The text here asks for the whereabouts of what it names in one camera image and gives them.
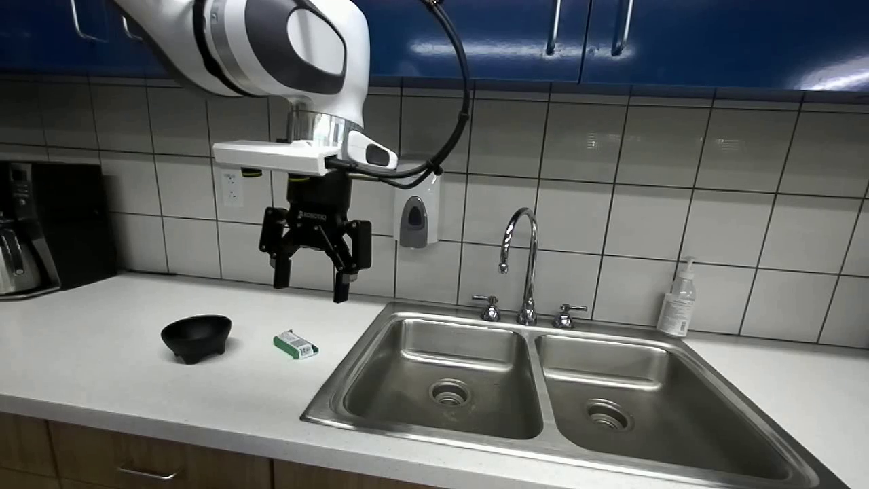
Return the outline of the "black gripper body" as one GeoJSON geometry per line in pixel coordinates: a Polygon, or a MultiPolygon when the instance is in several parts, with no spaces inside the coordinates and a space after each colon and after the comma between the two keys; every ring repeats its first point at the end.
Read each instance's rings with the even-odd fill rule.
{"type": "Polygon", "coordinates": [[[373,222],[349,220],[349,177],[332,172],[325,177],[291,177],[287,210],[264,211],[257,250],[273,263],[276,252],[298,246],[321,250],[335,269],[359,271],[373,267],[373,222]]]}

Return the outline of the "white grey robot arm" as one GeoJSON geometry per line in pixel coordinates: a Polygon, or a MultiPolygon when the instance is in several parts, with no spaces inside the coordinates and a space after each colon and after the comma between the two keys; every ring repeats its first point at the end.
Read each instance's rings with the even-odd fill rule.
{"type": "Polygon", "coordinates": [[[261,250],[284,287],[298,246],[335,263],[335,298],[373,263],[373,226],[349,220],[349,172],[394,168],[363,132],[370,28],[354,0],[113,0],[163,57],[215,94],[284,98],[306,109],[291,142],[215,142],[219,165],[287,173],[287,210],[269,207],[261,250]]]}

